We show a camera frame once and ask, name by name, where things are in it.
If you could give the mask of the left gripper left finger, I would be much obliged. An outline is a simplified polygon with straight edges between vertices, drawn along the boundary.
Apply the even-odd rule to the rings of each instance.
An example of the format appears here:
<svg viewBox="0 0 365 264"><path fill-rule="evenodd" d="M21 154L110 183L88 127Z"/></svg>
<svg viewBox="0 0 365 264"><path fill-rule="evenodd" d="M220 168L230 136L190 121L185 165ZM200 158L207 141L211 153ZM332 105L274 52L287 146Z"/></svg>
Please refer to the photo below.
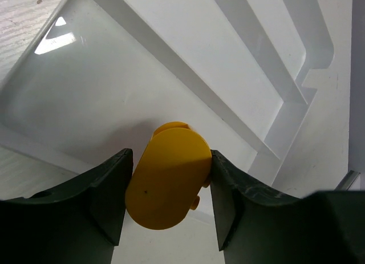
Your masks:
<svg viewBox="0 0 365 264"><path fill-rule="evenodd" d="M2 263L110 263L125 216L133 152L30 198L1 201Z"/></svg>

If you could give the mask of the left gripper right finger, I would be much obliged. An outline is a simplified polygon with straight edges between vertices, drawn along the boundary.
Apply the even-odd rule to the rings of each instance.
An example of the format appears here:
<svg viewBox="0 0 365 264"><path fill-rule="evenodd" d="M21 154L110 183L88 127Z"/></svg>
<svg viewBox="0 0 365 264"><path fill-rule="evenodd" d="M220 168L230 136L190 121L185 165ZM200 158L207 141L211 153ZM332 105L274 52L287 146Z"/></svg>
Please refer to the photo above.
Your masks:
<svg viewBox="0 0 365 264"><path fill-rule="evenodd" d="M363 263L364 191L282 193L212 151L210 190L226 263Z"/></svg>

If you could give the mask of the orange round lego piece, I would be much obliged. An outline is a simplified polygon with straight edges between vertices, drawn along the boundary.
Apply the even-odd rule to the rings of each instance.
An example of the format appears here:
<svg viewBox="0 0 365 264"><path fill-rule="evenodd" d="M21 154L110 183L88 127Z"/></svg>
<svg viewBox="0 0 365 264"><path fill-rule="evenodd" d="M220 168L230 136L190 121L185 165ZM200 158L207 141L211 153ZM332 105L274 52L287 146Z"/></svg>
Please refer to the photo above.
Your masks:
<svg viewBox="0 0 365 264"><path fill-rule="evenodd" d="M164 230L198 207L199 191L210 184L212 153L187 123L173 121L156 129L125 193L125 207L140 226Z"/></svg>

